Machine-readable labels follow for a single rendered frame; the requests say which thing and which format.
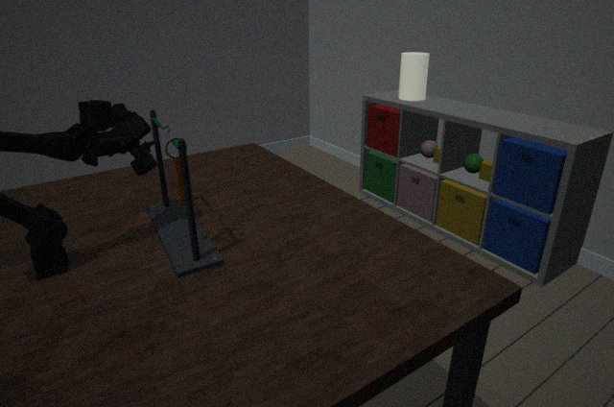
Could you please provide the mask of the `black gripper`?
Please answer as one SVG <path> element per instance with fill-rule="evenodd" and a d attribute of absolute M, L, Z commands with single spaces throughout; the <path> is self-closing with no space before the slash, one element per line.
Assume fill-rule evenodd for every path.
<path fill-rule="evenodd" d="M 116 151 L 109 156 L 113 156 L 117 153 L 124 154 L 127 151 L 130 151 L 130 154 L 135 157 L 135 160 L 130 163 L 132 168 L 137 176 L 143 176 L 156 166 L 156 162 L 152 154 L 150 154 L 149 148 L 156 142 L 156 140 L 149 142 L 145 141 L 142 145 L 138 146 L 127 145 L 123 141 L 125 138 L 115 131 L 116 129 L 119 129 L 119 127 L 122 127 L 120 124 L 122 122 L 120 115 L 123 111 L 127 111 L 124 104 L 116 104 L 111 107 L 111 128 L 114 129 L 110 131 L 110 133 L 115 137 L 117 142 Z"/>

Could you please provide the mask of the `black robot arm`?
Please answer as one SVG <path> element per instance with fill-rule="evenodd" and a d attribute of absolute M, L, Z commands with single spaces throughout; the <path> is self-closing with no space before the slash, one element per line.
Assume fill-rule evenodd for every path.
<path fill-rule="evenodd" d="M 74 161 L 82 156 L 85 164 L 98 165 L 98 156 L 112 155 L 116 151 L 116 139 L 110 132 L 111 102 L 90 100 L 79 102 L 80 124 L 65 132 L 40 134 L 0 132 L 0 152 L 38 154 Z M 138 146 L 151 130 L 150 125 L 136 112 L 123 111 L 122 127 L 115 131 L 130 146 Z M 62 239 L 67 225 L 55 209 L 39 203 L 27 206 L 0 192 L 0 216 L 18 223 L 29 232 L 25 240 L 31 246 L 36 279 L 68 272 L 68 258 Z"/>

